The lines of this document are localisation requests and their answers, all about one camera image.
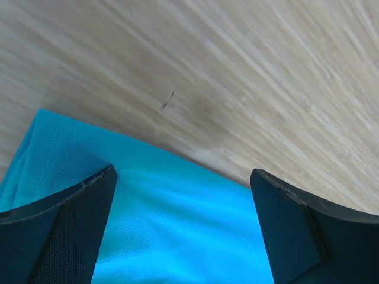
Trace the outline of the teal t shirt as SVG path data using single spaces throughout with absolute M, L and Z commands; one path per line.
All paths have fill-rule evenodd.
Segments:
M 131 137 L 40 110 L 1 182 L 7 211 L 113 166 L 93 283 L 272 283 L 252 193 Z

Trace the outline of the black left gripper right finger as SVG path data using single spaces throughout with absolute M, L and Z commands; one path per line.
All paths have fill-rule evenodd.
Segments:
M 262 169 L 250 184 L 274 283 L 378 283 L 378 216 Z

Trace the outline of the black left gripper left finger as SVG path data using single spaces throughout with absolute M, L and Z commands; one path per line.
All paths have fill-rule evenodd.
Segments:
M 1 213 L 1 283 L 90 283 L 113 202 L 108 167 Z

